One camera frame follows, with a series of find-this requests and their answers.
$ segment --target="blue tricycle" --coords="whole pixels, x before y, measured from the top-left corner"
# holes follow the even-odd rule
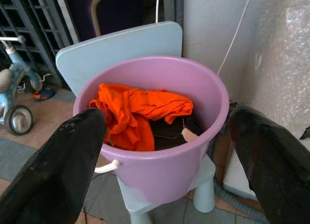
[[[0,37],[0,41],[12,61],[9,69],[0,71],[0,124],[4,124],[15,135],[23,135],[32,128],[33,116],[26,106],[14,105],[16,89],[25,75],[29,76],[30,85],[35,91],[42,89],[43,81],[39,74],[24,62],[16,49],[7,43],[18,41],[24,44],[26,39],[23,36]]]

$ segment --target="pink bucket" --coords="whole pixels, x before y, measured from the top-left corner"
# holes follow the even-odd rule
[[[106,159],[120,162],[116,175],[140,199],[163,204],[185,195],[210,140],[221,129],[228,113],[228,93],[220,78],[189,59],[135,58],[112,66],[89,81],[75,101],[73,115],[88,107],[89,101],[96,97],[100,83],[126,84],[145,90],[164,89],[185,95],[194,102],[195,113],[206,130],[197,139],[153,152],[126,151],[106,144],[101,149]]]

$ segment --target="stool leg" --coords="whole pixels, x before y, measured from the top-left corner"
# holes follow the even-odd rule
[[[152,220],[148,213],[143,213],[140,215],[130,215],[131,224],[152,224]]]
[[[213,178],[207,180],[196,188],[193,203],[195,208],[202,213],[208,213],[214,209],[215,198]]]

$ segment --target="gray hose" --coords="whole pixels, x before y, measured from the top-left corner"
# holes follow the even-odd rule
[[[209,149],[208,149],[208,155],[212,161],[213,161],[214,149],[215,149],[215,146],[217,143],[217,137],[218,137],[218,135],[211,141],[211,143],[209,145]],[[217,181],[216,175],[214,176],[214,190],[215,190],[215,193],[219,197],[223,198],[231,206],[235,207],[237,210],[246,214],[251,219],[254,219],[258,222],[262,222],[264,224],[269,223],[268,220],[266,219],[266,217],[264,216],[263,212],[242,203],[241,201],[239,201],[237,199],[237,196],[235,196],[233,193],[225,190],[222,186],[220,186],[220,184]]]

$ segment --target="metal gate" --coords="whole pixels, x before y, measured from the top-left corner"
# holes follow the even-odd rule
[[[56,0],[0,0],[0,35],[26,37],[26,44],[14,47],[40,75],[51,72],[49,82],[61,84],[55,55],[72,44]],[[10,63],[0,47],[0,69]]]

